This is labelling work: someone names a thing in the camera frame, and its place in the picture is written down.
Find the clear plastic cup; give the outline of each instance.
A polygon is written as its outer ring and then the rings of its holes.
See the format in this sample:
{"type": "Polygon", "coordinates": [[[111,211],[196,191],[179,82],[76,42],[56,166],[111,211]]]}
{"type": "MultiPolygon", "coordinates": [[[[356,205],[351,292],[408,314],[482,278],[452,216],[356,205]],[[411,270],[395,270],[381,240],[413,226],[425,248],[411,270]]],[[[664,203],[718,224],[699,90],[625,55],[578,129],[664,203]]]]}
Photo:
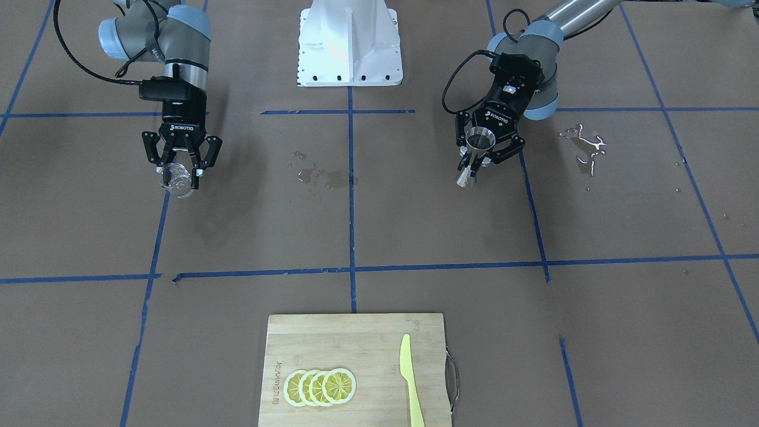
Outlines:
{"type": "Polygon", "coordinates": [[[193,193],[192,175],[181,163],[169,163],[164,166],[160,184],[176,198],[188,198],[193,193]]]}

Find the floor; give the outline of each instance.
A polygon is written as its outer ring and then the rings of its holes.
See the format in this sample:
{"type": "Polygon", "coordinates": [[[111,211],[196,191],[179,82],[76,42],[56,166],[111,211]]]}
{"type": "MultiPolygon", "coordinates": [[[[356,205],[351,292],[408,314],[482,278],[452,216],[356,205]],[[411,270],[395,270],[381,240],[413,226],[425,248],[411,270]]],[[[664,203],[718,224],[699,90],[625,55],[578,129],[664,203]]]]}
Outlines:
{"type": "MultiPolygon", "coordinates": [[[[159,106],[76,69],[52,2],[0,6],[0,425],[256,425],[267,317],[350,312],[445,315],[454,425],[759,425],[751,9],[626,2],[565,44],[524,155],[462,190],[442,88],[509,9],[553,0],[388,0],[405,81],[353,90],[295,86],[310,1],[187,3],[213,21],[225,145],[181,200],[140,145],[159,106]],[[608,144],[595,177],[559,136],[578,123],[608,144]]],[[[61,8],[102,73],[117,13],[61,8]]]]}

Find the blue tape line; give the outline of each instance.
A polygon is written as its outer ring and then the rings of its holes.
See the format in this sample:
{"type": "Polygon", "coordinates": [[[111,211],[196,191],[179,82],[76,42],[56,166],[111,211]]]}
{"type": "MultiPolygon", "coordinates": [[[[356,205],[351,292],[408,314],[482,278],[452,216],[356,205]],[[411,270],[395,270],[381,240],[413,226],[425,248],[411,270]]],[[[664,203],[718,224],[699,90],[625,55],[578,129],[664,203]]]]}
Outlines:
{"type": "Polygon", "coordinates": [[[524,186],[527,189],[527,198],[530,201],[530,210],[532,211],[532,222],[535,227],[535,237],[537,238],[537,247],[540,250],[540,262],[543,263],[543,272],[546,275],[546,283],[551,281],[551,273],[548,270],[548,260],[546,259],[546,249],[543,246],[543,237],[540,234],[540,223],[537,221],[537,209],[535,208],[535,200],[532,197],[532,188],[530,187],[530,176],[527,174],[527,164],[524,161],[524,153],[519,153],[519,163],[522,166],[522,172],[524,172],[524,186]]]}
{"type": "Polygon", "coordinates": [[[154,117],[161,116],[161,112],[34,112],[24,114],[10,114],[13,119],[40,119],[48,117],[154,117]]]}
{"type": "Polygon", "coordinates": [[[50,3],[48,4],[47,11],[45,12],[45,18],[43,19],[43,24],[39,28],[37,38],[34,40],[34,45],[32,45],[32,51],[29,53],[29,57],[27,58],[27,63],[24,65],[21,76],[18,78],[16,89],[13,91],[13,96],[11,96],[11,102],[8,103],[8,108],[5,110],[5,117],[3,117],[2,122],[0,122],[0,136],[2,136],[2,133],[5,130],[5,125],[8,123],[11,111],[13,111],[13,106],[16,104],[16,99],[18,99],[18,93],[21,91],[21,86],[24,84],[24,79],[27,78],[27,72],[29,71],[29,67],[32,65],[34,54],[37,52],[37,47],[39,46],[39,41],[42,40],[43,34],[45,33],[45,27],[47,27],[47,21],[50,18],[50,11],[52,11],[54,2],[55,0],[50,0],[50,3]]]}
{"type": "Polygon", "coordinates": [[[728,259],[759,259],[759,254],[727,255],[728,259]]]}
{"type": "Polygon", "coordinates": [[[178,283],[182,279],[197,279],[200,277],[251,277],[251,276],[282,276],[285,274],[324,274],[324,273],[347,273],[349,267],[329,268],[301,268],[293,270],[247,270],[247,271],[204,271],[197,273],[180,273],[174,276],[172,282],[178,283]]]}
{"type": "Polygon", "coordinates": [[[575,390],[575,378],[572,376],[572,367],[569,365],[569,356],[567,356],[567,344],[564,337],[561,340],[562,358],[564,359],[564,370],[567,374],[567,383],[569,384],[569,393],[572,396],[572,406],[575,408],[575,418],[577,427],[582,427],[582,415],[580,414],[580,403],[577,400],[577,391],[575,390]]]}
{"type": "Polygon", "coordinates": [[[415,114],[415,109],[275,109],[267,110],[261,115],[297,115],[297,114],[415,114]]]}
{"type": "Polygon", "coordinates": [[[161,277],[160,274],[109,274],[105,276],[57,276],[57,277],[14,277],[0,279],[1,285],[16,283],[67,283],[67,282],[106,282],[109,280],[146,280],[161,277]]]}
{"type": "Polygon", "coordinates": [[[557,108],[557,112],[630,112],[630,111],[661,111],[661,107],[569,107],[557,108]]]}
{"type": "Polygon", "coordinates": [[[718,261],[722,255],[689,255],[683,257],[649,257],[649,258],[607,258],[548,261],[548,265],[598,265],[598,264],[643,264],[654,262],[684,261],[718,261]]]}
{"type": "Polygon", "coordinates": [[[493,36],[496,35],[496,23],[493,20],[493,8],[490,7],[490,0],[485,0],[487,5],[487,17],[490,19],[490,30],[493,31],[493,36]]]}
{"type": "Polygon", "coordinates": [[[358,312],[356,303],[356,227],[355,227],[355,196],[354,196],[354,163],[353,163],[353,88],[348,87],[348,183],[350,207],[350,257],[351,257],[351,313],[358,312]]]}
{"type": "MultiPolygon", "coordinates": [[[[731,259],[759,259],[759,254],[735,254],[728,255],[731,259]]],[[[719,261],[720,255],[686,255],[680,257],[647,257],[647,258],[604,258],[604,259],[580,259],[546,261],[548,265],[595,265],[595,264],[643,264],[657,262],[683,262],[683,261],[719,261]]],[[[356,267],[358,273],[377,271],[415,271],[415,270],[465,270],[465,269],[490,269],[490,268],[517,268],[517,267],[542,267],[542,261],[513,261],[513,262],[488,262],[470,264],[409,264],[409,265],[374,265],[356,267]]],[[[325,268],[301,268],[281,270],[240,270],[240,271],[203,271],[177,274],[172,281],[175,283],[182,279],[195,279],[202,277],[248,277],[248,276],[280,276],[285,274],[332,274],[349,273],[350,267],[325,267],[325,268]]]]}
{"type": "Polygon", "coordinates": [[[759,111],[759,107],[666,107],[667,111],[759,111]]]}
{"type": "Polygon", "coordinates": [[[134,347],[134,355],[132,356],[132,365],[129,371],[129,382],[127,383],[127,393],[124,396],[124,409],[121,411],[121,423],[120,427],[126,427],[127,418],[129,417],[129,406],[132,402],[132,392],[134,391],[134,379],[137,377],[137,364],[140,361],[140,351],[142,350],[143,337],[145,336],[145,323],[147,322],[147,303],[150,300],[150,296],[153,293],[153,281],[155,280],[156,265],[158,264],[158,255],[161,251],[161,240],[163,238],[163,227],[166,224],[166,213],[168,212],[168,202],[171,199],[169,192],[167,191],[163,196],[163,208],[161,209],[161,220],[158,222],[158,232],[156,233],[156,245],[153,249],[153,259],[150,262],[150,278],[147,281],[145,288],[145,299],[143,300],[142,314],[140,315],[140,339],[137,341],[137,346],[134,347]]]}
{"type": "Polygon", "coordinates": [[[415,114],[415,109],[355,109],[353,114],[415,114]]]}
{"type": "MultiPolygon", "coordinates": [[[[490,29],[493,31],[493,36],[496,35],[496,24],[493,21],[493,9],[490,7],[490,0],[485,0],[487,5],[487,16],[490,19],[490,29]]],[[[532,197],[532,189],[530,187],[530,176],[527,173],[527,164],[524,162],[524,154],[519,153],[519,163],[524,172],[524,186],[527,189],[527,197],[530,201],[530,209],[532,210],[532,220],[535,227],[535,236],[537,238],[537,247],[540,250],[540,261],[543,266],[543,273],[546,275],[546,283],[551,281],[551,273],[548,271],[548,263],[546,261],[546,249],[543,246],[543,237],[540,234],[540,224],[537,222],[537,209],[535,209],[535,200],[532,197]]]]}
{"type": "MultiPolygon", "coordinates": [[[[635,43],[635,48],[638,50],[638,54],[641,57],[641,61],[643,62],[643,66],[646,69],[646,74],[648,74],[648,79],[651,82],[653,91],[657,95],[659,104],[662,107],[662,110],[664,112],[664,117],[666,119],[667,125],[669,126],[669,131],[672,132],[672,137],[675,139],[675,143],[677,144],[677,150],[680,153],[680,156],[683,159],[685,159],[686,158],[685,152],[682,149],[682,145],[680,144],[680,140],[677,136],[677,132],[675,132],[675,126],[672,124],[672,119],[669,117],[669,112],[664,107],[664,101],[662,100],[661,93],[659,92],[659,88],[657,87],[656,81],[654,81],[653,79],[653,74],[651,74],[651,69],[648,67],[648,62],[646,61],[646,58],[643,55],[643,50],[641,49],[641,45],[638,42],[638,38],[635,36],[635,32],[632,29],[632,24],[630,24],[630,19],[628,18],[627,13],[625,13],[625,8],[623,5],[621,4],[619,5],[619,10],[622,12],[622,17],[625,18],[625,23],[627,24],[627,28],[630,30],[632,41],[633,43],[635,43]]],[[[730,261],[728,260],[727,255],[725,254],[725,249],[723,248],[722,242],[720,241],[720,237],[716,232],[716,228],[714,227],[714,223],[711,219],[711,215],[709,215],[709,210],[707,209],[707,205],[704,202],[704,198],[701,196],[701,191],[698,189],[698,185],[696,184],[696,178],[693,175],[693,171],[691,171],[691,167],[687,162],[684,162],[683,166],[685,166],[685,171],[688,173],[688,177],[691,180],[693,189],[696,192],[698,203],[701,205],[701,209],[704,212],[704,216],[707,219],[707,223],[709,224],[709,228],[711,229],[712,236],[714,237],[716,246],[720,250],[720,255],[722,255],[725,268],[727,269],[727,273],[728,275],[730,275],[730,280],[732,281],[732,287],[735,289],[735,293],[738,295],[738,299],[741,303],[741,306],[743,307],[743,312],[745,313],[746,318],[748,319],[748,324],[751,326],[751,330],[754,332],[754,338],[757,341],[757,344],[759,344],[759,330],[757,329],[756,323],[754,323],[754,318],[751,316],[751,311],[748,309],[748,305],[746,304],[745,298],[743,297],[743,292],[741,291],[741,287],[740,285],[738,285],[738,281],[735,278],[735,274],[732,272],[730,261]]]]}
{"type": "Polygon", "coordinates": [[[471,268],[514,268],[541,267],[540,261],[485,262],[476,264],[419,264],[419,265],[382,265],[373,267],[356,267],[360,273],[368,271],[419,271],[419,270],[467,270],[471,268]]]}

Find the knife blade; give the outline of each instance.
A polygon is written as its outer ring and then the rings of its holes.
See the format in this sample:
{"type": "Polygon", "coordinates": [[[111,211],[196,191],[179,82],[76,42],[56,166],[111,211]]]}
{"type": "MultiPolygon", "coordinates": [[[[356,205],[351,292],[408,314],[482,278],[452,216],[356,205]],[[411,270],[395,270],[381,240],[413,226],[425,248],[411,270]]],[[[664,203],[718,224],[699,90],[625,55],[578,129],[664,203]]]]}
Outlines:
{"type": "Polygon", "coordinates": [[[408,405],[411,412],[411,427],[424,427],[422,409],[417,396],[417,384],[414,380],[414,363],[411,361],[411,335],[405,334],[401,340],[401,376],[408,384],[408,405]]]}

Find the bamboo cutting board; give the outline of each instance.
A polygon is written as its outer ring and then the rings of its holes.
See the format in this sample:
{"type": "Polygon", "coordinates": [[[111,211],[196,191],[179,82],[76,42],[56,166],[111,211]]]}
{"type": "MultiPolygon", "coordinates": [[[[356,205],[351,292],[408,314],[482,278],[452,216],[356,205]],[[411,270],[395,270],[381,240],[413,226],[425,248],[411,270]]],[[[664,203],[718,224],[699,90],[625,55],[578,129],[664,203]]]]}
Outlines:
{"type": "Polygon", "coordinates": [[[269,316],[258,426],[411,427],[399,363],[404,334],[411,335],[425,427],[451,427],[442,314],[269,316]],[[347,403],[294,407],[285,401],[291,372],[334,368],[356,376],[356,392],[347,403]]]}

